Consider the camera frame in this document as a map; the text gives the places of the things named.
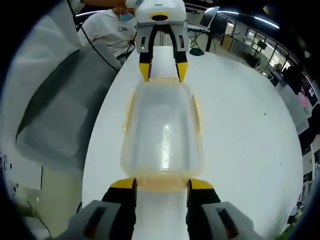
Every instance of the plastic container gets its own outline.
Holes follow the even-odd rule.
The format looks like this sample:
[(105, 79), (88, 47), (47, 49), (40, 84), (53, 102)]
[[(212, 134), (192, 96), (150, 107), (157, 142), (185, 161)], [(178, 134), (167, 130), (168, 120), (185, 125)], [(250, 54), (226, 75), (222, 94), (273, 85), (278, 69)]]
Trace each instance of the plastic container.
[(132, 98), (121, 166), (139, 188), (185, 188), (204, 167), (199, 115), (189, 87), (142, 82)]

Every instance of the white table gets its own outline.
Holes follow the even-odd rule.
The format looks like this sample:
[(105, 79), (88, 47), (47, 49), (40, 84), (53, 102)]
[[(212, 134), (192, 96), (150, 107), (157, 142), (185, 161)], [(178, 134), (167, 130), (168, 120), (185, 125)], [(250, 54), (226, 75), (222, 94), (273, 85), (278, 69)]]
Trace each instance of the white table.
[[(203, 112), (205, 170), (197, 178), (214, 185), (266, 239), (279, 233), (302, 192), (299, 139), (285, 103), (264, 76), (206, 52), (188, 55), (185, 83)], [(133, 52), (100, 109), (86, 156), (82, 205), (101, 200), (126, 174), (120, 166), (126, 107), (143, 80)], [(151, 77), (177, 77), (172, 49), (154, 47)]]

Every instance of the face mask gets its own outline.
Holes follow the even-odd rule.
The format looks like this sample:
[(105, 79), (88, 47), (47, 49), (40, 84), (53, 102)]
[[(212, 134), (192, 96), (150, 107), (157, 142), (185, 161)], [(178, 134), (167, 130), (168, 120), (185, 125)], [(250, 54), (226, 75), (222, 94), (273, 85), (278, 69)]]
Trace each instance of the face mask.
[(135, 16), (133, 16), (131, 13), (127, 13), (127, 14), (119, 14), (119, 19), (121, 21), (127, 22), (130, 21), (131, 19), (133, 19)]

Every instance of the floor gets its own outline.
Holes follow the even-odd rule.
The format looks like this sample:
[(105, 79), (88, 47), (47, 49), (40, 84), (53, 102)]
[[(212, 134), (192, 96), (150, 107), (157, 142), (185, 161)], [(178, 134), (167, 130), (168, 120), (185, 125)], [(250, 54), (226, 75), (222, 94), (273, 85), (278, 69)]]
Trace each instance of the floor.
[[(205, 50), (207, 36), (199, 36), (197, 43)], [(211, 44), (210, 52), (246, 65), (243, 59), (222, 49), (218, 40)], [(42, 190), (24, 191), (24, 195), (46, 224), (52, 237), (56, 237), (67, 228), (70, 217), (76, 213), (82, 197), (82, 180), (79, 176), (44, 167)]]

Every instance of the gray cushion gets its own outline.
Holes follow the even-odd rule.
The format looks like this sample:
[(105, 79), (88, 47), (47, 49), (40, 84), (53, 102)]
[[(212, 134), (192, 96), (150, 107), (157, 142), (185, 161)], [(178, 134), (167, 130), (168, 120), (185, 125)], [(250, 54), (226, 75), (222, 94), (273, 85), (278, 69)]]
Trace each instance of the gray cushion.
[[(120, 69), (102, 42), (94, 45)], [(19, 152), (43, 166), (83, 170), (96, 118), (117, 73), (90, 45), (67, 57), (29, 102), (18, 130)]]

